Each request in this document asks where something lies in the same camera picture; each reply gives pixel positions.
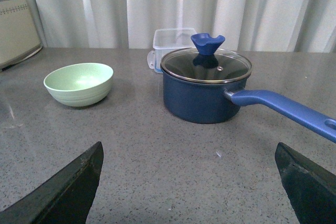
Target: handle hole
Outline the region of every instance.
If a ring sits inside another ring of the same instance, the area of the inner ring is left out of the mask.
[[[329,128],[332,128],[333,130],[336,130],[336,121],[335,120],[333,120],[333,119],[327,119],[324,123]]]

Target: blue handle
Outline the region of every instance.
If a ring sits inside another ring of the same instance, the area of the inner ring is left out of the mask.
[[[191,40],[201,55],[213,55],[218,47],[225,41],[224,36],[212,38],[210,34],[194,34]]]
[[[263,104],[302,126],[336,143],[336,120],[281,94],[268,90],[225,91],[226,98],[238,106]]]

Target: gray countertop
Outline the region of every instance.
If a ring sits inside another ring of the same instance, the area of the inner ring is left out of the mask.
[[[284,142],[336,173],[336,145],[262,106],[224,123],[183,121],[163,104],[143,49],[45,48],[0,73],[0,210],[97,141],[100,185],[87,223],[298,223],[274,153]],[[242,52],[247,89],[279,92],[336,118],[336,54]],[[100,62],[113,87],[85,109],[54,100],[44,77]]]

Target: pot body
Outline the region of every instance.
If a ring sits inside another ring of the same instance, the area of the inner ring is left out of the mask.
[[[240,109],[224,97],[224,90],[244,88],[247,78],[224,84],[204,84],[181,80],[163,71],[164,104],[172,114],[189,122],[224,122]]]

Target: bowl rim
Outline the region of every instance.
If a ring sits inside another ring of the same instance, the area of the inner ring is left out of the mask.
[[[64,68],[69,68],[69,67],[73,67],[73,66],[77,66],[77,65],[102,65],[102,66],[104,66],[104,67],[107,67],[109,70],[111,70],[111,76],[110,76],[106,81],[104,81],[104,82],[102,82],[102,83],[100,83],[100,84],[97,84],[97,85],[95,85],[95,86],[92,86],[92,87],[89,87],[89,88],[85,88],[85,89],[73,89],[73,90],[54,89],[54,88],[49,87],[49,86],[46,84],[46,80],[47,80],[47,78],[48,78],[50,75],[52,75],[53,73],[55,73],[55,72],[57,72],[57,71],[59,71],[59,70],[61,70],[61,69],[64,69]],[[58,68],[58,69],[54,70],[53,72],[51,72],[51,73],[49,73],[47,76],[45,76],[45,78],[44,78],[44,80],[43,80],[43,84],[44,84],[44,86],[45,86],[47,89],[49,89],[49,90],[59,91],[59,92],[75,92],[75,91],[81,91],[81,90],[92,89],[92,88],[94,88],[94,87],[97,87],[97,86],[99,86],[99,85],[102,85],[103,83],[108,82],[108,81],[112,78],[113,74],[114,74],[114,70],[113,70],[113,68],[111,68],[109,65],[106,65],[106,64],[103,64],[103,63],[97,63],[97,62],[84,62],[84,63],[77,63],[77,64],[67,65],[67,66],[64,66],[64,67],[61,67],[61,68]]]

